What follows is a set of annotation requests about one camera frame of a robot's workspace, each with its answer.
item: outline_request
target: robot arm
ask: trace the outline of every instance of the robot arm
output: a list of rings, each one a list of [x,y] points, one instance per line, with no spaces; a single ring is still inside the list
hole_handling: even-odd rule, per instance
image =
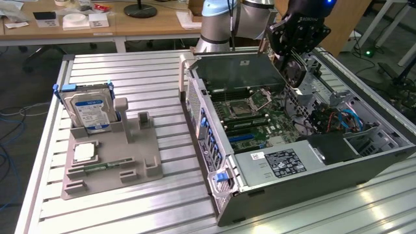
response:
[[[323,20],[335,1],[289,0],[282,20],[265,28],[266,40],[274,52],[274,67],[293,88],[299,85],[306,73],[299,55],[310,52],[330,33]]]

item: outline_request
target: power supply label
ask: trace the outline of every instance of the power supply label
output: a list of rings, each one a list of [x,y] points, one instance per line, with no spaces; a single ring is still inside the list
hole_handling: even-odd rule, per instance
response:
[[[282,150],[263,156],[277,178],[306,171],[293,149]]]

